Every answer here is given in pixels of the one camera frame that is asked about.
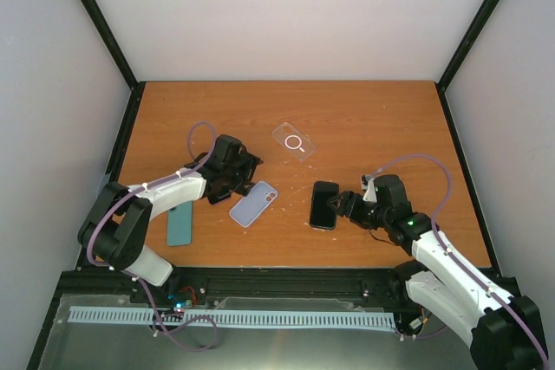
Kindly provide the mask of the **lavender phone case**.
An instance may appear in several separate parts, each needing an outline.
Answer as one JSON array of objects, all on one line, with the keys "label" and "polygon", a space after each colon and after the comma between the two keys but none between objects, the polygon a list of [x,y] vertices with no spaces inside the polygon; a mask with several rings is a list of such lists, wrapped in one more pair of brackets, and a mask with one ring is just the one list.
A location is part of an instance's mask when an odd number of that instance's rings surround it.
[{"label": "lavender phone case", "polygon": [[250,227],[278,197],[278,190],[264,181],[257,182],[229,211],[230,218],[244,228]]}]

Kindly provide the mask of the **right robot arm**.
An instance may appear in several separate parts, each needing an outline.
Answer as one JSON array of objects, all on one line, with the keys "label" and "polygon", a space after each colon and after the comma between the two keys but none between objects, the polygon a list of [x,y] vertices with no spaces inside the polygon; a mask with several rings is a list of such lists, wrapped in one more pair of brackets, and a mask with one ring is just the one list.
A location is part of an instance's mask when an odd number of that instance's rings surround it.
[{"label": "right robot arm", "polygon": [[436,316],[469,348],[479,369],[547,369],[539,308],[473,266],[428,215],[414,211],[396,175],[362,178],[362,193],[344,191],[327,205],[366,229],[383,229],[413,259],[394,270],[391,289]]}]

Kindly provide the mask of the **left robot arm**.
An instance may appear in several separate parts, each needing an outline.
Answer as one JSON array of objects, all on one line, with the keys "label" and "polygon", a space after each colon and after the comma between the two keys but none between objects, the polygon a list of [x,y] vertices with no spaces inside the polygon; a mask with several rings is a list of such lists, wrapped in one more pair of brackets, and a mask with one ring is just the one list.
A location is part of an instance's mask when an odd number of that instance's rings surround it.
[{"label": "left robot arm", "polygon": [[180,280],[174,266],[147,247],[147,230],[160,214],[189,202],[218,204],[233,193],[248,195],[263,160],[238,139],[221,134],[208,153],[149,183],[105,185],[80,228],[77,241],[94,265],[127,273],[150,284],[160,302],[174,301]]}]

